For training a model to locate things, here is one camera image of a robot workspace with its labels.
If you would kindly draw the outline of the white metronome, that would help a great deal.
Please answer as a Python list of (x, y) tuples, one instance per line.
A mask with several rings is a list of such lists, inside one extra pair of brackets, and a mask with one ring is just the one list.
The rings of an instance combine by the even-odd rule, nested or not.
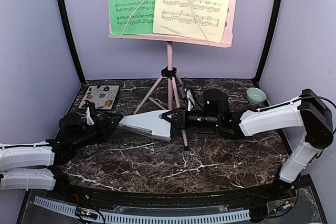
[(128, 115), (119, 122), (119, 127), (123, 130), (169, 143), (171, 140), (171, 124), (161, 118), (165, 112), (168, 112), (168, 110), (155, 110)]

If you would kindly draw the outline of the yellow paper sheet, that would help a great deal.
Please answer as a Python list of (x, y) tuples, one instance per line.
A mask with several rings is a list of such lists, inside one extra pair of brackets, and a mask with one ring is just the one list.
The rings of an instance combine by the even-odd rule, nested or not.
[(155, 0), (153, 33), (221, 42), (230, 0)]

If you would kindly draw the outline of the green paper sheet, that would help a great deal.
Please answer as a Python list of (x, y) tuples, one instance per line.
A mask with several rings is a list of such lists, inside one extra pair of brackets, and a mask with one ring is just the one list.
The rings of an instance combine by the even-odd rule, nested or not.
[(173, 0), (109, 0), (110, 36), (168, 40), (172, 35), (153, 32), (160, 18), (168, 17)]

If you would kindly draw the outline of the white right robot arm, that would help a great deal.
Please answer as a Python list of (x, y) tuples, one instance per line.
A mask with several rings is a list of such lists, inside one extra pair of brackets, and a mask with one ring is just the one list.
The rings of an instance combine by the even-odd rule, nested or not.
[(332, 112), (325, 104), (328, 99), (317, 96), (311, 89), (304, 89), (301, 95), (289, 101), (239, 113), (230, 110), (227, 94), (219, 89), (206, 90), (203, 99), (202, 110), (177, 108), (160, 117), (175, 129), (208, 128), (231, 140), (288, 127), (304, 127), (303, 139), (281, 165), (278, 180), (268, 187), (268, 195), (273, 200), (286, 194), (288, 184), (334, 139)]

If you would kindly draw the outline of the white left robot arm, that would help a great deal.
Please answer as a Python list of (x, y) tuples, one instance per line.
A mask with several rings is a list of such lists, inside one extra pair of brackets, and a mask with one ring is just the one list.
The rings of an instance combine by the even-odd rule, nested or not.
[(61, 200), (71, 200), (74, 189), (58, 167), (76, 157), (82, 148), (108, 140), (122, 118), (121, 114), (101, 113), (82, 120), (78, 114), (67, 114), (59, 120), (56, 138), (1, 144), (1, 190), (53, 190)]

